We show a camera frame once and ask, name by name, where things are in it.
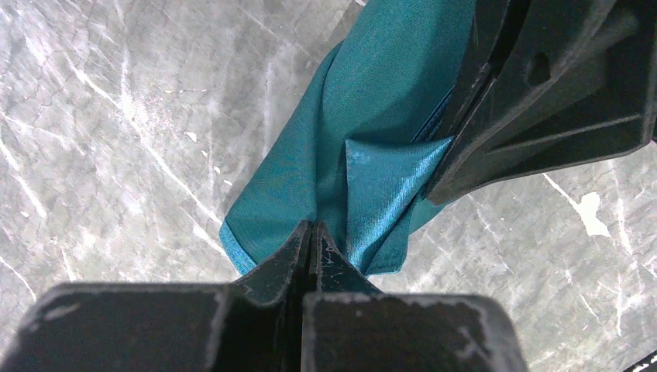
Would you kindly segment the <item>teal cloth napkin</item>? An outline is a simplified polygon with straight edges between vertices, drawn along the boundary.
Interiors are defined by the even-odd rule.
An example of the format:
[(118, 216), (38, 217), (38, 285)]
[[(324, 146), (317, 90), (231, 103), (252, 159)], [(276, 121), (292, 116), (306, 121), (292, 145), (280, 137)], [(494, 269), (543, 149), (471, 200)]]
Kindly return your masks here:
[(422, 191), (451, 143), (439, 134), (473, 1), (371, 1), (319, 65), (219, 232), (238, 272), (302, 220), (324, 222), (362, 274), (398, 272), (439, 213)]

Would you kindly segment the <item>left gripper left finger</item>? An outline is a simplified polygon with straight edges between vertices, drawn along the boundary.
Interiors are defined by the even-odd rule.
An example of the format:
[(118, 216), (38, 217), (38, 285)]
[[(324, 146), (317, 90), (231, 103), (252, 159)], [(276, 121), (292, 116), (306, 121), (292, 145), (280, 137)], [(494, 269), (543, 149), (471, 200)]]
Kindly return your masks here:
[(19, 324), (3, 371), (298, 371), (312, 224), (231, 283), (69, 283)]

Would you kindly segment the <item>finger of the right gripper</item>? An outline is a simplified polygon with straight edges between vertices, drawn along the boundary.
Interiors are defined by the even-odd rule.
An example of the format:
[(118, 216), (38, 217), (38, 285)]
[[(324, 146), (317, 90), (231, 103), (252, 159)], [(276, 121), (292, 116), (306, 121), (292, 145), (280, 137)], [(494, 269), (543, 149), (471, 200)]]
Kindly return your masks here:
[(531, 91), (534, 49), (531, 1), (478, 1), (449, 104), (430, 126), (430, 140), (476, 142), (495, 149), (529, 127), (521, 107)]
[(621, 157), (656, 139), (656, 3), (531, 1), (529, 127), (495, 149), (452, 139), (427, 183), (441, 205), (499, 181)]

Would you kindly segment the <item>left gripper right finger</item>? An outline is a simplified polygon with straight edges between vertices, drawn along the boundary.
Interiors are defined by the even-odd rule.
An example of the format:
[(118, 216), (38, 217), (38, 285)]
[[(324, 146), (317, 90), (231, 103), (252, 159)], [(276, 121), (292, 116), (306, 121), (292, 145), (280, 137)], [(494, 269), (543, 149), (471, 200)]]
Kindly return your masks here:
[(500, 304), (473, 294), (387, 294), (339, 251), (324, 223), (312, 233), (303, 299), (304, 371), (525, 371)]

